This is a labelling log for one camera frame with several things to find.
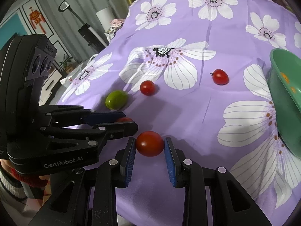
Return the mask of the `left forearm striped sleeve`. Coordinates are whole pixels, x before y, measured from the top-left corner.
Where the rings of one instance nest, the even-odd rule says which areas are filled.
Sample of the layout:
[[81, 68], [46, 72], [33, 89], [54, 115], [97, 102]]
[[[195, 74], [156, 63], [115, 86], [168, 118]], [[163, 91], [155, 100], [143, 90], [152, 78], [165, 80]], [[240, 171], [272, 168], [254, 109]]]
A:
[[20, 181], [1, 166], [1, 199], [5, 202], [25, 202], [27, 196]]

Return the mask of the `left hand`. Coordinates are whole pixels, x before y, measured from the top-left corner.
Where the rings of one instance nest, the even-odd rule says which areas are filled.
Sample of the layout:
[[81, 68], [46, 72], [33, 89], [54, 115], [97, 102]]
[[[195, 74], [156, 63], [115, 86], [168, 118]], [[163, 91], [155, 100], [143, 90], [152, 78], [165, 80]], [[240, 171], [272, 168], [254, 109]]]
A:
[[49, 176], [25, 176], [18, 173], [9, 160], [1, 159], [1, 166], [8, 174], [10, 174], [16, 180], [24, 182], [30, 185], [31, 187], [42, 188], [49, 183]]

